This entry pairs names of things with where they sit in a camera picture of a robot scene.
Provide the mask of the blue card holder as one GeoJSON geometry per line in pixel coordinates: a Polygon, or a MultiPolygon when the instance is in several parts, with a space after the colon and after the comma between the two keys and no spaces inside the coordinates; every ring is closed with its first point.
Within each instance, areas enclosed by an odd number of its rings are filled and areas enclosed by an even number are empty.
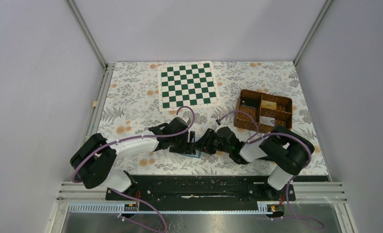
{"type": "MultiPolygon", "coordinates": [[[[190,138],[188,137],[188,139],[182,140],[182,141],[180,141],[180,143],[186,144],[186,143],[189,142],[189,140],[190,140],[190,138]]],[[[202,151],[196,150],[195,153],[185,153],[185,152],[183,152],[183,153],[178,153],[178,154],[183,155],[183,156],[188,156],[188,157],[200,159],[201,156],[202,156],[202,151]]]]}

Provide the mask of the black card in basket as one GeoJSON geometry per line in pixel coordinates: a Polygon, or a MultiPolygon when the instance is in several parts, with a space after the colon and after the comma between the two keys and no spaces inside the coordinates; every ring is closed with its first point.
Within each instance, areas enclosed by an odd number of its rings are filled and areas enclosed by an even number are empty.
{"type": "Polygon", "coordinates": [[[241,98],[240,105],[246,108],[257,109],[260,106],[260,100],[253,98],[241,98]]]}

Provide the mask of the gold card in basket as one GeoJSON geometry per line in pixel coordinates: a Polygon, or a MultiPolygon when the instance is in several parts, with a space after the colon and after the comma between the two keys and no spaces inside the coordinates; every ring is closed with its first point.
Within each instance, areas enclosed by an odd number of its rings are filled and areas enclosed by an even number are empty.
{"type": "Polygon", "coordinates": [[[261,100],[261,108],[276,110],[277,103],[268,100],[261,100]]]}

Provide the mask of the white card in basket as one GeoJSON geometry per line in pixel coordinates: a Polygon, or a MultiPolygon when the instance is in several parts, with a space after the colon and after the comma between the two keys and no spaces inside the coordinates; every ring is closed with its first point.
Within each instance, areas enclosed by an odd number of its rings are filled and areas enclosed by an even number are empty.
{"type": "Polygon", "coordinates": [[[260,116],[260,124],[274,126],[275,118],[269,116],[260,116]]]}

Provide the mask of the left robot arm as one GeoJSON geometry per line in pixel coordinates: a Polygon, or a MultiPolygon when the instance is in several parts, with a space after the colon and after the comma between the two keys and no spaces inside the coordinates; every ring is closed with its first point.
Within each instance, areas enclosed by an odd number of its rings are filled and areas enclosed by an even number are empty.
{"type": "Polygon", "coordinates": [[[179,117],[170,123],[151,127],[140,134],[122,139],[108,140],[102,134],[92,135],[72,156],[73,183],[82,183],[86,189],[104,186],[114,189],[129,200],[136,194],[134,180],[127,172],[116,171],[117,160],[179,145],[191,124],[179,117]]]}

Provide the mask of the green white chessboard mat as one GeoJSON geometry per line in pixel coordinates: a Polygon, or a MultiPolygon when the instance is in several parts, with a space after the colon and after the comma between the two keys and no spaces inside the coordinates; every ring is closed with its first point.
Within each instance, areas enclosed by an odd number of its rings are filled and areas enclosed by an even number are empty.
{"type": "Polygon", "coordinates": [[[174,111],[221,105],[221,98],[211,61],[168,64],[158,71],[159,110],[174,111]]]}

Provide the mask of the brown wicker basket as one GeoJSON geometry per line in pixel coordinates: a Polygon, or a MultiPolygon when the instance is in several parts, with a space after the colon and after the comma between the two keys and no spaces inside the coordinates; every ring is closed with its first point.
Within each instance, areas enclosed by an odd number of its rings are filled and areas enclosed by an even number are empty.
{"type": "Polygon", "coordinates": [[[235,114],[234,126],[241,129],[259,131],[268,133],[275,126],[282,126],[286,129],[292,129],[293,125],[293,101],[289,97],[277,96],[252,90],[243,89],[240,92],[235,114]],[[260,100],[260,106],[257,109],[246,108],[240,105],[241,98],[253,98],[260,100]],[[277,109],[261,108],[261,100],[268,100],[277,103],[277,109]],[[260,124],[260,116],[275,118],[275,125],[269,126],[260,124]]]}

